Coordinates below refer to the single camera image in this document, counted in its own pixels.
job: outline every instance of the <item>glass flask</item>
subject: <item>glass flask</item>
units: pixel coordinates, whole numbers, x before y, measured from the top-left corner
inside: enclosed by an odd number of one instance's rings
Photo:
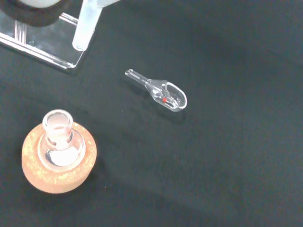
[[[49,170],[69,171],[83,160],[85,141],[72,125],[73,118],[65,110],[52,110],[43,118],[45,133],[38,143],[38,156]]]

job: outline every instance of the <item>plastic tube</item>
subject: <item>plastic tube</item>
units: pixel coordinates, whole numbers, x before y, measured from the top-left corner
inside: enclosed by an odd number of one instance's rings
[[[102,9],[119,0],[84,0],[72,46],[78,51],[87,50],[95,32]]]

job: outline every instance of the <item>black rubber ring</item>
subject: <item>black rubber ring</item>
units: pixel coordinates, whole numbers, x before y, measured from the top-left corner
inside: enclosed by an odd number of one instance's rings
[[[18,0],[0,0],[0,10],[14,20],[34,27],[43,27],[56,22],[70,4],[71,0],[61,0],[53,6],[38,9]]]

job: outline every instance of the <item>acrylic base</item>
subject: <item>acrylic base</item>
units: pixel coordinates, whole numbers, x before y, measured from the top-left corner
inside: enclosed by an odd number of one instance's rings
[[[73,69],[84,54],[72,46],[77,23],[63,13],[50,26],[32,27],[0,11],[0,42],[62,69]]]

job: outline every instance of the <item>glass scoop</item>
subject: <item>glass scoop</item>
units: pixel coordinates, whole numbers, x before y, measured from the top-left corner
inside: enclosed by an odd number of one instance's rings
[[[178,112],[187,106],[186,95],[176,85],[166,80],[148,79],[134,70],[126,71],[125,75],[144,85],[157,103],[171,111]]]

